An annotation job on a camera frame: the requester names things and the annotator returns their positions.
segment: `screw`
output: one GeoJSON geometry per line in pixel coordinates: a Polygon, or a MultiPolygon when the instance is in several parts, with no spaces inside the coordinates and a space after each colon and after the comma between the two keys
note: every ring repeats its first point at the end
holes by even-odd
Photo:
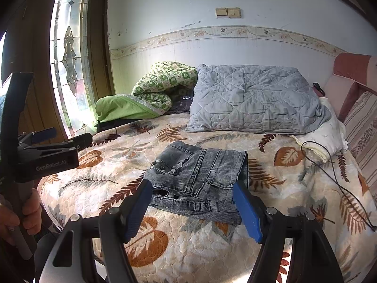
{"type": "Polygon", "coordinates": [[[267,214],[270,214],[270,215],[275,215],[277,213],[277,210],[276,208],[267,208],[267,214]]]}
{"type": "Polygon", "coordinates": [[[314,220],[316,218],[313,213],[307,213],[306,217],[307,220],[314,220]]]}
{"type": "Polygon", "coordinates": [[[119,208],[117,208],[116,206],[109,209],[109,214],[116,214],[117,212],[119,212],[119,208]]]}
{"type": "Polygon", "coordinates": [[[77,221],[80,219],[80,214],[73,214],[71,217],[70,217],[70,220],[71,221],[77,221]]]}

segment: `gray denim jeans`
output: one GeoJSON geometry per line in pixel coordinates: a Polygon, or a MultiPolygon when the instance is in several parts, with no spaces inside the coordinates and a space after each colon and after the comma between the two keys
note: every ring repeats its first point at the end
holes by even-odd
{"type": "Polygon", "coordinates": [[[172,213],[240,224],[233,184],[248,186],[247,152],[202,149],[176,141],[156,158],[145,175],[152,183],[150,204],[172,213]]]}

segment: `light switch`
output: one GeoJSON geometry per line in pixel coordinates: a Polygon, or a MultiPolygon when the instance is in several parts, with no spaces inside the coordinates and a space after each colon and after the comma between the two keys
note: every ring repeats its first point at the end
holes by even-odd
{"type": "Polygon", "coordinates": [[[228,7],[229,18],[241,18],[241,9],[239,7],[228,7]]]}
{"type": "Polygon", "coordinates": [[[216,9],[216,18],[226,18],[227,16],[228,16],[228,12],[226,8],[216,9]]]}

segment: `black cable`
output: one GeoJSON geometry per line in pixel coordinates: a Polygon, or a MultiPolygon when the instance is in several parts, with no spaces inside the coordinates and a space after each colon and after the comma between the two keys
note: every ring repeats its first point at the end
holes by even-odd
{"type": "Polygon", "coordinates": [[[42,227],[44,227],[52,235],[52,237],[54,237],[54,239],[57,240],[56,236],[48,228],[46,228],[46,226],[43,223],[42,227]]]}
{"type": "Polygon", "coordinates": [[[306,143],[309,143],[309,142],[312,142],[313,144],[317,144],[319,146],[321,146],[322,148],[324,148],[326,150],[326,152],[329,154],[329,160],[331,162],[331,166],[332,166],[332,171],[334,173],[334,177],[335,179],[333,179],[320,165],[318,165],[316,162],[314,162],[313,160],[311,160],[310,158],[308,158],[306,156],[306,154],[304,155],[309,161],[311,161],[314,165],[316,165],[319,169],[321,169],[336,185],[338,185],[340,191],[342,192],[343,196],[346,197],[346,199],[348,200],[349,204],[352,205],[352,208],[355,210],[355,212],[360,216],[360,218],[365,222],[365,224],[371,228],[371,230],[373,232],[376,232],[377,231],[377,226],[374,226],[371,222],[371,220],[369,219],[369,216],[368,216],[368,213],[366,211],[366,209],[364,208],[363,204],[360,202],[360,200],[352,193],[350,192],[348,189],[344,188],[342,185],[339,184],[338,182],[338,179],[336,178],[336,174],[335,174],[335,168],[334,168],[334,162],[331,160],[331,154],[329,152],[329,150],[327,150],[323,145],[321,145],[320,143],[318,142],[313,142],[313,141],[305,141],[302,145],[301,145],[301,151],[302,151],[302,148],[304,146],[304,144],[306,143]],[[356,201],[361,205],[363,211],[365,212],[365,215],[366,215],[366,218],[368,219],[369,223],[365,220],[365,218],[363,216],[361,216],[361,214],[359,213],[359,211],[354,207],[354,205],[352,204],[352,202],[349,200],[349,198],[346,196],[346,194],[344,193],[345,190],[346,192],[348,192],[352,197],[354,197],[356,199],[356,201]]]}

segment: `person's hand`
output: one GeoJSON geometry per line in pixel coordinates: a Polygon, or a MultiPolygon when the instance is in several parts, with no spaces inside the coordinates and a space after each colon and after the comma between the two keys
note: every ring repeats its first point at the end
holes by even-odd
{"type": "MultiPolygon", "coordinates": [[[[26,216],[22,225],[29,235],[34,235],[41,230],[42,225],[42,208],[39,204],[38,191],[33,188],[30,198],[22,207],[22,213],[26,216]]],[[[20,224],[18,216],[8,209],[5,205],[0,204],[0,237],[11,245],[15,245],[12,236],[6,227],[14,227],[20,224]]]]}

